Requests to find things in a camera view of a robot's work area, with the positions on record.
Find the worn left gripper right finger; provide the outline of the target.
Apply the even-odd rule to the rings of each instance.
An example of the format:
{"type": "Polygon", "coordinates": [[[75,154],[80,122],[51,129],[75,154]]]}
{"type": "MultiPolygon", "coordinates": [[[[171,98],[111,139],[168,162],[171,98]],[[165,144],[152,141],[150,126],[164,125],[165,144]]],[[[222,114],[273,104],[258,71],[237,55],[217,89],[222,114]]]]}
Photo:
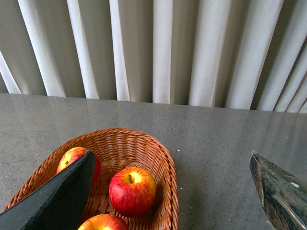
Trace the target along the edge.
{"type": "Polygon", "coordinates": [[[305,230],[307,184],[255,150],[251,152],[249,168],[271,229],[305,230]]]}

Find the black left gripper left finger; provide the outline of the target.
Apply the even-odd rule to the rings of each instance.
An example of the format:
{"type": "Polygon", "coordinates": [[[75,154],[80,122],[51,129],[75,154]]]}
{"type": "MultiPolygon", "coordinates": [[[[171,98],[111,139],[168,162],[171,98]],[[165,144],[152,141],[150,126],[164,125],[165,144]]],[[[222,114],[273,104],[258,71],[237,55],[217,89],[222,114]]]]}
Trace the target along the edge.
{"type": "Polygon", "coordinates": [[[0,215],[2,230],[76,230],[95,168],[89,150],[26,198],[0,215]]]}

